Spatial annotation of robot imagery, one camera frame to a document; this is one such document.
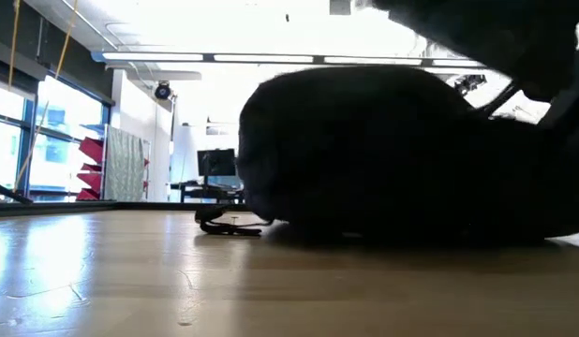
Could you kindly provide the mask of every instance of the rope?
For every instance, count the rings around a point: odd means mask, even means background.
[[[19,17],[19,3],[21,2],[21,0],[17,0],[17,6],[16,6],[16,13],[15,13],[15,31],[13,32],[13,46],[16,43],[17,40],[17,20]],[[63,67],[63,61],[65,61],[65,54],[67,52],[67,46],[68,46],[68,41],[71,37],[71,31],[73,30],[73,25],[75,24],[75,19],[77,18],[77,8],[78,8],[78,4],[79,4],[79,0],[75,0],[75,3],[73,4],[73,12],[71,13],[71,19],[68,22],[68,29],[67,29],[67,35],[65,36],[65,44],[63,45],[63,49],[61,50],[61,57],[58,60],[58,67],[56,68],[56,74],[54,75],[54,78],[58,80],[58,77],[60,76],[61,73],[61,69]],[[10,61],[10,74],[8,75],[9,81],[12,78],[12,74],[13,74],[13,66],[14,66],[14,47],[12,49],[12,54],[11,54],[11,61]],[[21,170],[19,171],[19,174],[17,175],[17,180],[15,181],[15,185],[13,187],[13,192],[15,192],[17,190],[17,186],[19,186],[19,182],[21,181],[21,177],[23,176],[23,173],[25,172],[25,170],[27,169],[27,166],[29,166],[29,161],[31,159],[31,156],[34,152],[34,149],[36,148],[36,140],[37,140],[37,134],[39,134],[39,129],[44,125],[44,120],[46,119],[46,111],[48,110],[48,106],[50,105],[50,99],[46,100],[46,106],[44,107],[44,111],[42,111],[42,118],[40,119],[39,125],[34,127],[33,125],[32,130],[34,130],[34,137],[33,140],[31,142],[31,151],[29,152],[29,154],[27,155],[27,157],[25,157],[25,161],[23,162],[23,165],[21,167]]]
[[[15,2],[15,23],[12,29],[12,43],[10,45],[10,65],[8,68],[8,90],[12,89],[12,78],[15,73],[15,50],[17,49],[17,33],[19,32],[19,8],[21,0]]]

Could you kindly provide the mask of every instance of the cable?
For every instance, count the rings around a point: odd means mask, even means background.
[[[145,81],[141,75],[140,75],[140,71],[138,70],[138,67],[133,63],[133,62],[129,62],[129,65],[136,71],[136,75],[138,75],[138,80],[141,81],[141,83],[143,83],[143,86],[146,87],[146,89],[152,91],[153,86],[151,86],[150,84],[148,84],[147,81]]]
[[[63,49],[61,50],[61,57],[58,60],[58,67],[56,68],[56,73],[54,74],[54,78],[56,80],[58,80],[58,77],[60,76],[61,73],[61,69],[63,67],[63,61],[65,61],[65,54],[67,53],[67,46],[68,46],[68,41],[71,38],[71,32],[73,30],[73,25],[75,24],[75,18],[77,18],[77,8],[78,8],[78,4],[79,4],[79,0],[75,0],[75,3],[73,4],[73,12],[71,13],[71,19],[69,20],[68,23],[68,29],[67,29],[67,35],[65,36],[65,44],[63,45]],[[18,15],[15,14],[15,27],[17,26],[17,20],[18,20]],[[16,43],[16,33],[17,29],[15,28],[15,31],[13,32],[13,46]],[[14,60],[14,47],[12,50],[12,54],[11,54],[11,62],[10,62],[10,74],[9,74],[9,78],[12,78],[12,73],[13,73],[13,67],[14,67],[14,62],[12,60]],[[44,125],[44,120],[46,119],[46,111],[48,110],[48,107],[50,105],[50,99],[46,100],[46,106],[44,107],[44,111],[42,111],[42,118],[40,119],[39,125],[31,125],[31,130],[33,130],[34,132],[34,136],[32,138],[32,142],[31,142],[31,151],[29,152],[29,154],[25,157],[25,161],[23,162],[23,165],[21,167],[21,170],[19,171],[19,174],[17,175],[17,179],[15,180],[15,184],[13,187],[13,192],[15,192],[17,190],[17,186],[19,186],[19,182],[21,181],[21,177],[23,176],[23,173],[25,172],[25,170],[27,169],[27,166],[29,166],[29,161],[31,160],[32,154],[34,153],[34,149],[36,148],[36,140],[37,140],[37,135],[39,134],[39,129]]]
[[[10,65],[8,66],[8,90],[12,89],[12,78],[15,73],[15,50],[17,49],[17,33],[19,32],[19,8],[21,0],[15,2],[15,22],[12,28],[12,43],[10,45]]]
[[[225,205],[197,210],[194,214],[194,221],[200,224],[202,231],[212,235],[259,236],[262,230],[250,227],[268,227],[273,224],[273,220],[249,225],[233,225],[215,221],[223,216],[228,208],[229,205]]]

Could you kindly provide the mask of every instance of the black bag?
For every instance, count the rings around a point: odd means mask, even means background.
[[[565,198],[579,187],[563,180],[578,182],[579,165],[568,154],[546,164],[546,135],[475,114],[422,70],[317,68],[248,99],[237,168],[264,219],[409,240],[537,239],[579,231],[579,204]]]

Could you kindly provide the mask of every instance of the black strap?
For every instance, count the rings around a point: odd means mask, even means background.
[[[34,203],[34,201],[32,199],[18,195],[16,193],[10,191],[9,189],[3,187],[1,184],[0,184],[0,195],[11,198],[15,201],[19,201],[23,205],[30,205],[30,204]]]
[[[213,235],[242,235],[242,236],[259,236],[261,229],[249,228],[256,226],[270,226],[273,220],[265,223],[257,223],[250,225],[233,225],[214,221],[223,216],[228,206],[214,206],[196,211],[194,219],[200,224],[200,229],[207,234]]]

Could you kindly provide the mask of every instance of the fluorescent light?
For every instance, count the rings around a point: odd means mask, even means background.
[[[447,75],[485,75],[489,73],[487,68],[462,68],[462,67],[435,67],[424,66],[423,70],[432,74],[447,74]]]
[[[325,63],[359,64],[359,65],[402,65],[420,66],[421,59],[389,58],[389,57],[325,57]]]
[[[103,52],[102,57],[107,61],[147,61],[147,62],[177,62],[202,61],[202,54],[195,53],[166,53],[166,52]]]
[[[312,63],[312,56],[292,55],[215,55],[219,62],[278,62],[278,63]]]
[[[158,62],[156,63],[156,66],[164,71],[192,71],[199,65],[192,62]]]
[[[472,60],[433,60],[433,66],[469,66],[482,67],[484,65]]]

